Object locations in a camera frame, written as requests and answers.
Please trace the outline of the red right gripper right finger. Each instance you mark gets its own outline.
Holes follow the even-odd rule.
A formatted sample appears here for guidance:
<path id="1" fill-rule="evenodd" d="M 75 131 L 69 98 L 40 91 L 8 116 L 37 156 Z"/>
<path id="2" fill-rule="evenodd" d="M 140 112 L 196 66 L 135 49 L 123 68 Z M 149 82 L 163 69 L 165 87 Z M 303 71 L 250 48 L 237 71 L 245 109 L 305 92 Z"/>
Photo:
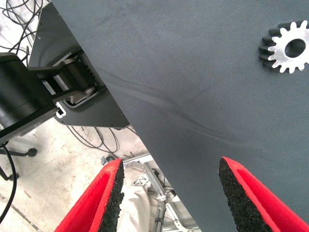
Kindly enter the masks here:
<path id="1" fill-rule="evenodd" d="M 239 232 L 307 232 L 309 225 L 245 166 L 221 157 L 219 178 Z"/>

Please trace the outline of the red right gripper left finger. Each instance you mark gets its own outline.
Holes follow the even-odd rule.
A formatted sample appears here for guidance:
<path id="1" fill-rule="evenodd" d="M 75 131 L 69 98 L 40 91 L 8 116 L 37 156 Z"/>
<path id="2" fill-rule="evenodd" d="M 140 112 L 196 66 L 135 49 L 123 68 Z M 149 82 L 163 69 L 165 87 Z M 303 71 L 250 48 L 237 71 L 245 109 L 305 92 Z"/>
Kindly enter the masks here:
<path id="1" fill-rule="evenodd" d="M 121 159 L 106 164 L 55 229 L 56 232 L 115 232 L 124 198 Z"/>

